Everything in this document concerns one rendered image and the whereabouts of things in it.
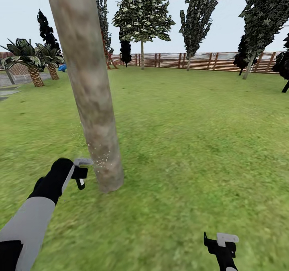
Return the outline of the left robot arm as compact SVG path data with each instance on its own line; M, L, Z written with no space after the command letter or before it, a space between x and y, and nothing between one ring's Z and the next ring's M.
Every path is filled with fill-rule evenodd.
M76 158L73 163L57 160L51 171L36 182L29 198L0 230L0 271L30 271L58 197L71 178L87 177L88 169L80 165L91 164L90 158Z

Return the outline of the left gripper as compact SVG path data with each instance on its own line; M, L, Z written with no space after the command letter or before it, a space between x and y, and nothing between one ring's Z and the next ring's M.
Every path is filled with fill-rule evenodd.
M76 169L77 169L76 173L74 174L74 176L72 176L73 179L77 179L77 178L85 179L87 177L87 173L88 173L87 168L76 167Z

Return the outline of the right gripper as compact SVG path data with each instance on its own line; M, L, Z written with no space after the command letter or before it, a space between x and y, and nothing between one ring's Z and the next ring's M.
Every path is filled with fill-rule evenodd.
M208 247L210 254L216 255L217 259L220 255L228 255L231 258L236 257L236 247L232 242L225 242L226 247L219 246L217 240L204 238L204 245Z

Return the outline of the pesticide atomizer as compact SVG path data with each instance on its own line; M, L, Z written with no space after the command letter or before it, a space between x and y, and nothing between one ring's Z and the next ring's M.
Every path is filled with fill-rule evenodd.
M76 181L77 181L77 186L80 190L85 188L85 180L84 179L77 178Z

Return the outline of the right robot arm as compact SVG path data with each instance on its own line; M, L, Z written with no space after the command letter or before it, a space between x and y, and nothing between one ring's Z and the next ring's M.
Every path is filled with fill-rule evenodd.
M210 254L216 255L220 265L220 271L238 271L232 258L236 257L235 242L239 238L232 234L216 234L217 240L204 238L204 245L208 247Z

